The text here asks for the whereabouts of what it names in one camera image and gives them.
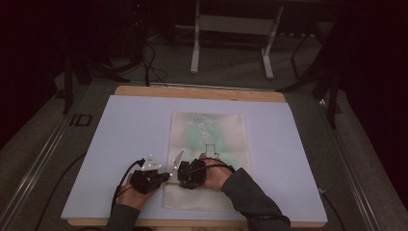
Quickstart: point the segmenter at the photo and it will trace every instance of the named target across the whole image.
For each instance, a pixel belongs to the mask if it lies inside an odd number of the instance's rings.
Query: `white surface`
[[[62,218],[108,218],[115,187],[129,165],[150,154],[166,163],[173,112],[245,115],[255,181],[291,221],[327,222],[288,104],[115,95],[102,115]],[[161,187],[140,218],[244,220],[237,212],[166,209],[163,201]]]

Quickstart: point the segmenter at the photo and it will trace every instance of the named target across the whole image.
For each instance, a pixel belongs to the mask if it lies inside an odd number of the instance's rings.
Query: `hand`
[[[203,160],[206,158],[208,157],[203,153],[198,159]],[[221,162],[219,162],[220,158],[207,159],[203,161],[205,162],[206,166],[221,164]],[[204,182],[203,187],[215,191],[221,191],[222,186],[231,174],[231,170],[227,167],[209,167],[207,168],[207,179]]]
[[[132,175],[133,173],[129,174],[126,184],[120,187],[117,204],[127,205],[141,211],[141,208],[143,208],[143,205],[147,201],[147,199],[150,198],[150,196],[152,196],[157,190],[149,192],[147,194],[136,191],[130,184]]]

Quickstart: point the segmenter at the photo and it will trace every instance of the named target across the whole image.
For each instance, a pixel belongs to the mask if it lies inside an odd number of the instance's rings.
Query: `gray sleeve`
[[[231,199],[234,209],[246,217],[249,230],[290,230],[289,219],[282,216],[276,203],[243,168],[225,181],[222,191]]]
[[[105,226],[105,231],[132,231],[140,211],[127,205],[116,204]]]

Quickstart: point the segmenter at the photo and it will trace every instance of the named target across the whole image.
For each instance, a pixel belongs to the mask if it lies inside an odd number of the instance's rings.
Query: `printed image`
[[[219,157],[235,170],[252,172],[243,115],[173,113],[167,171],[173,171],[174,159],[185,149],[182,161],[191,162],[201,153]],[[174,184],[165,187],[165,207],[200,211],[233,211],[223,192],[196,188],[182,189]]]

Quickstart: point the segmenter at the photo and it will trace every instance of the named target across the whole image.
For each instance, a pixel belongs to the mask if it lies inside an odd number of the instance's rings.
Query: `person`
[[[201,154],[199,159],[206,166],[219,165],[220,162],[219,158],[208,158],[205,154]],[[227,167],[209,167],[202,187],[224,192],[231,199],[234,209],[246,217],[248,230],[290,230],[290,220],[282,215],[276,203],[243,168],[233,173]],[[121,188],[123,193],[118,197],[105,231],[131,231],[144,203],[155,192],[142,194],[129,188],[131,185],[128,180]]]

